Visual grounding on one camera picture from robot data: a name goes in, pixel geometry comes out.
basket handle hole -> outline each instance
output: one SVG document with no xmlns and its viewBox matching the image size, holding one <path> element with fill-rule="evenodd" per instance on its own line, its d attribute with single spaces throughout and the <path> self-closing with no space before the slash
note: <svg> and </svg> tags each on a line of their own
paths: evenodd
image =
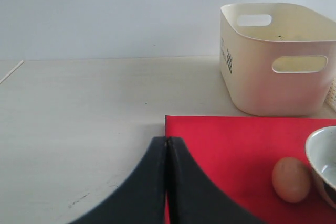
<svg viewBox="0 0 336 224">
<path fill-rule="evenodd" d="M 283 56 L 272 64 L 275 73 L 317 73 L 322 71 L 328 63 L 323 55 Z"/>
<path fill-rule="evenodd" d="M 240 15 L 237 19 L 238 26 L 268 26 L 271 22 L 268 14 Z"/>
</svg>

bowl rim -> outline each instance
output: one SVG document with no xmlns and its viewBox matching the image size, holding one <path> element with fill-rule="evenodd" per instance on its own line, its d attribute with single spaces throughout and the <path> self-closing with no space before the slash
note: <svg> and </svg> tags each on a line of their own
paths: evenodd
<svg viewBox="0 0 336 224">
<path fill-rule="evenodd" d="M 314 132 L 312 132 L 308 137 L 307 137 L 307 140 L 306 140 L 306 143 L 305 143 L 305 152 L 306 152 L 306 157 L 307 157 L 307 160 L 311 166 L 311 168 L 319 175 L 319 177 L 326 183 L 328 184 L 330 187 L 332 187 L 334 190 L 336 190 L 336 185 L 333 185 L 332 183 L 330 183 L 324 176 L 323 174 L 315 168 L 313 162 L 311 161 L 310 157 L 309 157 L 309 154 L 308 154 L 308 145 L 310 144 L 311 140 L 319 133 L 321 133 L 322 131 L 325 131 L 325 130 L 330 130 L 330 129 L 336 129 L 336 126 L 327 126 L 327 127 L 323 127 L 323 128 L 319 128 L 317 130 L 315 130 Z"/>
</svg>

white wall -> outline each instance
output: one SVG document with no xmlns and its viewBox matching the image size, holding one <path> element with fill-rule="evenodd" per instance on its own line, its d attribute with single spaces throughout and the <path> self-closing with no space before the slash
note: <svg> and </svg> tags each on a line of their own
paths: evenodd
<svg viewBox="0 0 336 224">
<path fill-rule="evenodd" d="M 219 8 L 291 2 L 336 19 L 335 0 L 0 0 L 0 59 L 215 55 Z"/>
</svg>

white stick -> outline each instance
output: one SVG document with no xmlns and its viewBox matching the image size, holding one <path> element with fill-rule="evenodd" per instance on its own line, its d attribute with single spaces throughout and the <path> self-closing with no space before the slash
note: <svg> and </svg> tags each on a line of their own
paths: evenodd
<svg viewBox="0 0 336 224">
<path fill-rule="evenodd" d="M 14 71 L 23 64 L 23 62 L 24 62 L 23 60 L 20 61 L 15 67 L 13 67 L 13 69 L 10 72 L 8 72 L 5 76 L 3 76 L 2 79 L 0 80 L 0 84 L 3 83 L 12 73 L 14 73 Z"/>
</svg>

scratch on table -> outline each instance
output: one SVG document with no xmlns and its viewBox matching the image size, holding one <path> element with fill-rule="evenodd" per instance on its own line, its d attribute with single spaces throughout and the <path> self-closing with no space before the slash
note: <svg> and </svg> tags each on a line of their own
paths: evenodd
<svg viewBox="0 0 336 224">
<path fill-rule="evenodd" d="M 71 204 L 68 206 L 68 208 L 71 209 L 75 204 L 81 202 L 81 201 L 82 201 L 83 199 L 85 199 L 89 194 L 90 194 L 90 193 L 85 194 L 83 197 L 80 197 L 79 199 L 75 200 L 73 203 L 71 203 Z"/>
</svg>

